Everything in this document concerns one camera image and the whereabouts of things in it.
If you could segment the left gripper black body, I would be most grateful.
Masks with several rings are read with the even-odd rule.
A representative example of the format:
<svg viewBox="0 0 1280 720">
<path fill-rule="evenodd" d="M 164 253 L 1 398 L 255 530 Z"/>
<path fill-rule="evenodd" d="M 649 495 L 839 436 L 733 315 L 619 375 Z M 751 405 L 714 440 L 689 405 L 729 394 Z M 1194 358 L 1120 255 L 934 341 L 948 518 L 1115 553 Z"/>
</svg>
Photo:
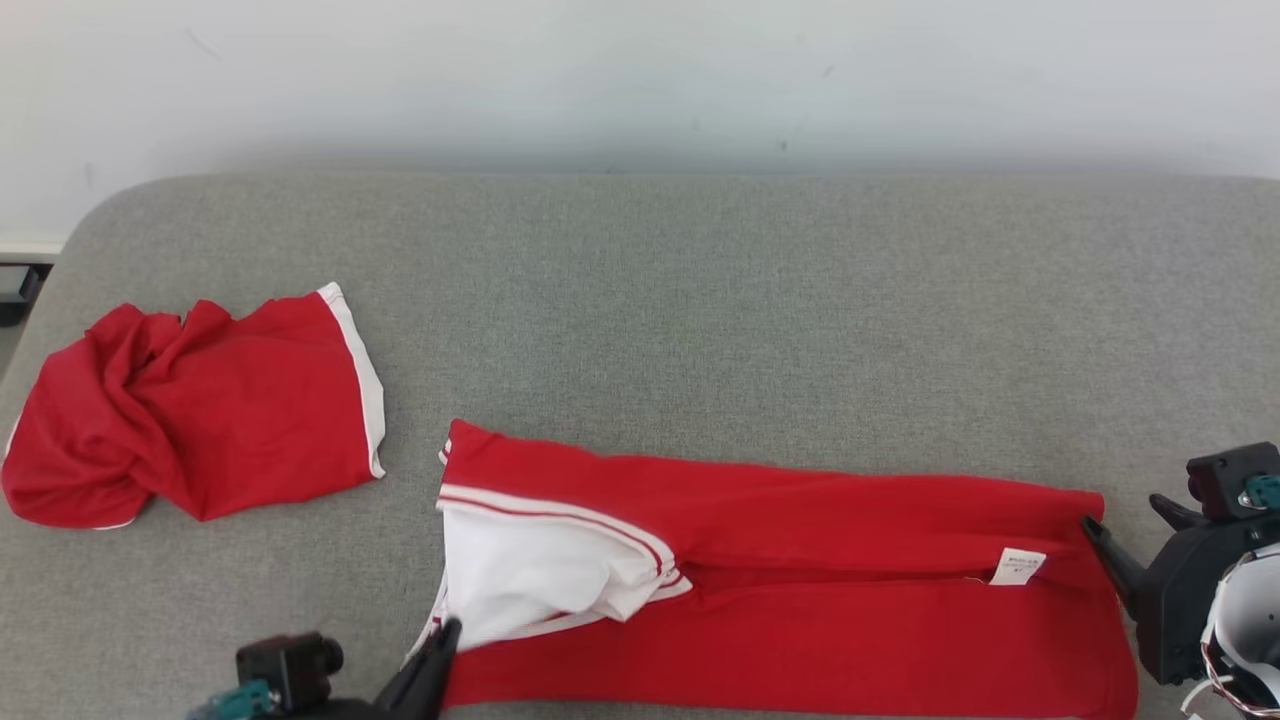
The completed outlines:
<svg viewBox="0 0 1280 720">
<path fill-rule="evenodd" d="M 291 720 L 378 720 L 378 707 L 366 700 L 330 698 L 292 712 Z"/>
</svg>

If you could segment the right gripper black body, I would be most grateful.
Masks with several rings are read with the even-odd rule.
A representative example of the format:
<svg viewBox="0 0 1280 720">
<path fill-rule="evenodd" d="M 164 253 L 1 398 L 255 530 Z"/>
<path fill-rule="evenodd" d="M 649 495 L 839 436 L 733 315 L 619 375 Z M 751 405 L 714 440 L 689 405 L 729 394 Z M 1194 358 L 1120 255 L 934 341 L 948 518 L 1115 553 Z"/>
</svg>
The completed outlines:
<svg viewBox="0 0 1280 720">
<path fill-rule="evenodd" d="M 1222 574 L 1245 553 L 1280 541 L 1280 512 L 1175 532 L 1147 568 L 1135 623 L 1138 657 L 1160 685 L 1204 679 L 1201 633 Z"/>
</svg>

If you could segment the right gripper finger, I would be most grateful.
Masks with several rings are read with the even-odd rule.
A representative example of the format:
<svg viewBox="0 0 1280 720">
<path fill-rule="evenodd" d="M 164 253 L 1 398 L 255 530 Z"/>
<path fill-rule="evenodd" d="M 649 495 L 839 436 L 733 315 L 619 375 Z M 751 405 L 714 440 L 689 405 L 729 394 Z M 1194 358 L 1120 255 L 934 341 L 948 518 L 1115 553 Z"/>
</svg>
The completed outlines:
<svg viewBox="0 0 1280 720">
<path fill-rule="evenodd" d="M 1082 519 L 1082 532 L 1098 559 L 1125 614 L 1134 623 L 1146 620 L 1146 601 L 1140 591 L 1147 568 L 1138 562 L 1115 539 L 1111 530 L 1093 516 Z"/>
<path fill-rule="evenodd" d="M 1174 532 L 1202 527 L 1207 523 L 1207 518 L 1201 511 L 1189 509 L 1161 493 L 1149 495 L 1149 506 Z"/>
</svg>

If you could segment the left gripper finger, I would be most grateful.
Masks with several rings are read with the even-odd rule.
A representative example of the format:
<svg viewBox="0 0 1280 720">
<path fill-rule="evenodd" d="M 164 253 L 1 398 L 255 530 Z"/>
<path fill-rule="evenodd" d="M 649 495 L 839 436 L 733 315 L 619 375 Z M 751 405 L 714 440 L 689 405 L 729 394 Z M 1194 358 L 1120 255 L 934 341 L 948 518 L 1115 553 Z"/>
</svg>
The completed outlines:
<svg viewBox="0 0 1280 720">
<path fill-rule="evenodd" d="M 448 618 L 403 667 L 402 720 L 439 720 L 462 629 Z"/>
<path fill-rule="evenodd" d="M 384 685 L 374 705 L 384 720 L 438 720 L 442 712 L 442 632 L 433 632 Z"/>
</svg>

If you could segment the red white Bulls jersey shirt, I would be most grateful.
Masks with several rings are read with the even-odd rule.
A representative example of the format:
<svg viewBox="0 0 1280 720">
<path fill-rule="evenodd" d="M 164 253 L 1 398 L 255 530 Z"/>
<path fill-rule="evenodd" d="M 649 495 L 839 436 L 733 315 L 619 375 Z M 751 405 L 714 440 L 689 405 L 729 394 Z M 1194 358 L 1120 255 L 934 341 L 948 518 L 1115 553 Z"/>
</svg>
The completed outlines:
<svg viewBox="0 0 1280 720">
<path fill-rule="evenodd" d="M 449 705 L 1137 714 L 1094 492 L 600 456 L 461 419 L 439 457 Z"/>
</svg>

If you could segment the red Bulls shorts white stripe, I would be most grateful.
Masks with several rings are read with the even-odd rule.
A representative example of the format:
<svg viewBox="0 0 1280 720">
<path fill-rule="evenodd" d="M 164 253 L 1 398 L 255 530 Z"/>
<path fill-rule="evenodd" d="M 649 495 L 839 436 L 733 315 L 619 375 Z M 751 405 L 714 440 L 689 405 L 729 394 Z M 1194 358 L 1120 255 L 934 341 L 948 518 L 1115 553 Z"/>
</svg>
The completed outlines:
<svg viewBox="0 0 1280 720">
<path fill-rule="evenodd" d="M 155 498 L 198 521 L 383 478 L 384 388 L 343 288 L 236 318 L 123 304 L 50 354 L 12 429 L 0 488 L 20 519 L 129 525 Z"/>
</svg>

